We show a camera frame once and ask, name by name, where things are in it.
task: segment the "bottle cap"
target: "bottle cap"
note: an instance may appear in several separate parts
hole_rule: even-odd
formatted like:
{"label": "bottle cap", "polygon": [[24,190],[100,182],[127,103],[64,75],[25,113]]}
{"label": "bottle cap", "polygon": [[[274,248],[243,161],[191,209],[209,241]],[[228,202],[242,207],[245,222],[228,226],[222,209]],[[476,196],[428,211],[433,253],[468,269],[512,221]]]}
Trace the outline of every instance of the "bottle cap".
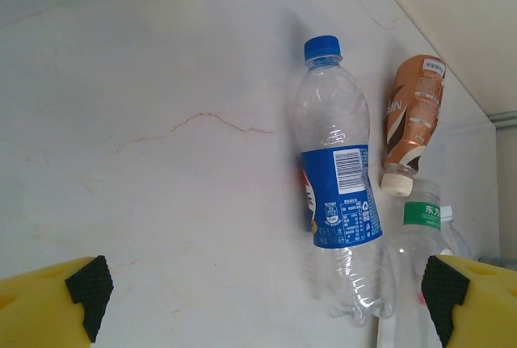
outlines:
{"label": "bottle cap", "polygon": [[387,173],[382,176],[380,188],[390,195],[407,197],[413,189],[413,180],[401,174]]}
{"label": "bottle cap", "polygon": [[452,220],[452,207],[450,205],[442,205],[439,209],[442,212],[442,223]]}
{"label": "bottle cap", "polygon": [[335,36],[319,36],[305,43],[305,61],[316,57],[341,55],[339,40]]}

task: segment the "white countertop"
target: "white countertop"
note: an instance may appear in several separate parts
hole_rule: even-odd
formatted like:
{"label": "white countertop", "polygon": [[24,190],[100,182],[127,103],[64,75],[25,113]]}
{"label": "white countertop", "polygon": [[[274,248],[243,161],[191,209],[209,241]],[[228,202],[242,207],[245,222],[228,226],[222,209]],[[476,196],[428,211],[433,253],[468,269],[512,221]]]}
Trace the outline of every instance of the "white countertop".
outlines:
{"label": "white countertop", "polygon": [[[366,347],[311,298],[285,99],[336,35],[370,108],[378,188],[397,67],[433,53],[393,0],[83,0],[0,29],[0,278],[104,254],[104,347]],[[495,130],[452,73],[421,162],[498,254]]]}

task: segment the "wall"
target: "wall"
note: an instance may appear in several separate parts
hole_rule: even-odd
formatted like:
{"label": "wall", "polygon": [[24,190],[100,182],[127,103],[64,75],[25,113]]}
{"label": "wall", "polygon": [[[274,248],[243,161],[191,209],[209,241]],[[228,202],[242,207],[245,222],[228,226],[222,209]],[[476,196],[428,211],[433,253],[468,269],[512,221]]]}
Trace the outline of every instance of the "wall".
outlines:
{"label": "wall", "polygon": [[516,0],[396,0],[487,114],[517,109]]}
{"label": "wall", "polygon": [[501,256],[517,258],[517,129],[497,135]]}

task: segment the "water bottle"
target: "water bottle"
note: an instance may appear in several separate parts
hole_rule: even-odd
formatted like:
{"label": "water bottle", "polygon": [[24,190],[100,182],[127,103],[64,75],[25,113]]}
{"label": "water bottle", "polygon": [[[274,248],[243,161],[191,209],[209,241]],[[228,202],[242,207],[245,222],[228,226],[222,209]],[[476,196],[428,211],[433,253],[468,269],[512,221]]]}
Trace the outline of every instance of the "water bottle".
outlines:
{"label": "water bottle", "polygon": [[309,71],[292,106],[312,211],[317,296],[330,314],[365,325],[384,316],[380,296],[382,231],[368,178],[370,116],[342,60],[338,39],[305,44]]}
{"label": "water bottle", "polygon": [[404,206],[402,231],[388,242],[397,306],[393,317],[380,323],[377,346],[441,347],[420,288],[429,257],[452,254],[440,236],[439,203],[437,184],[414,180]]}
{"label": "water bottle", "polygon": [[452,255],[457,257],[473,259],[473,253],[470,250],[467,242],[458,233],[458,230],[452,223],[452,207],[450,205],[443,205],[442,212],[442,238],[447,242],[451,248]]}

